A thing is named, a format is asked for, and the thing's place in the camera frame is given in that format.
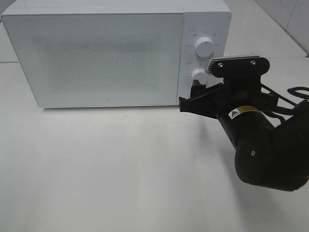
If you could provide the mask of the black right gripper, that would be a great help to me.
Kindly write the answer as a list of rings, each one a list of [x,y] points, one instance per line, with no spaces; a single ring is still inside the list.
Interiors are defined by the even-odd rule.
[[[214,118],[219,121],[266,121],[276,118],[274,93],[262,91],[260,77],[224,78],[224,83],[207,87],[197,80],[190,98],[179,97],[180,112]]]

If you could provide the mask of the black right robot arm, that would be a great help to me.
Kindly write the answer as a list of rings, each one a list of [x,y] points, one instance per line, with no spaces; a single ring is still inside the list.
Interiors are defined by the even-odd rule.
[[[309,102],[303,100],[274,127],[278,96],[261,91],[260,78],[225,78],[204,88],[194,86],[193,96],[180,98],[180,110],[217,119],[232,143],[235,169],[245,183],[294,191],[309,180]]]

